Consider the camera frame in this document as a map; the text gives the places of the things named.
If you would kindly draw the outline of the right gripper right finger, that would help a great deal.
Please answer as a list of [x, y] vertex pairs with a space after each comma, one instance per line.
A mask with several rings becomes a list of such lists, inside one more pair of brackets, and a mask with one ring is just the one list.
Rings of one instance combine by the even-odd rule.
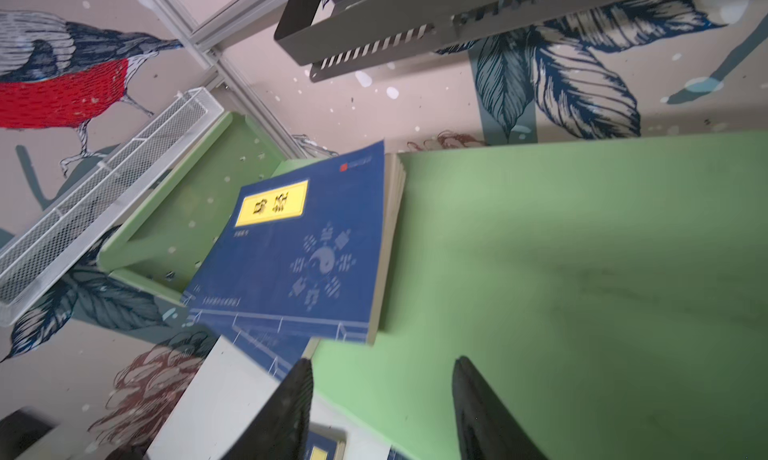
[[546, 459], [466, 356], [454, 364], [452, 396], [461, 459]]

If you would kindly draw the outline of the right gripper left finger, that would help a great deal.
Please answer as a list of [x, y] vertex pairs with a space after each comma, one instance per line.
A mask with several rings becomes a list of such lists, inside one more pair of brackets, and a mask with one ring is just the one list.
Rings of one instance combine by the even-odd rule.
[[302, 358], [222, 459], [303, 459], [313, 389], [311, 361]]

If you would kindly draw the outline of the blue book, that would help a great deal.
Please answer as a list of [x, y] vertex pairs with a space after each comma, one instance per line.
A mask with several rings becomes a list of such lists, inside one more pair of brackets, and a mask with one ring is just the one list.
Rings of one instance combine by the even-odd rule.
[[240, 316], [190, 312], [187, 322], [225, 337], [277, 380], [283, 380], [300, 358], [310, 359], [320, 343], [316, 338], [260, 331]]
[[243, 187], [183, 303], [258, 331], [373, 344], [405, 179], [376, 142]]
[[304, 460], [343, 460], [347, 445], [346, 432], [316, 423], [309, 425]]

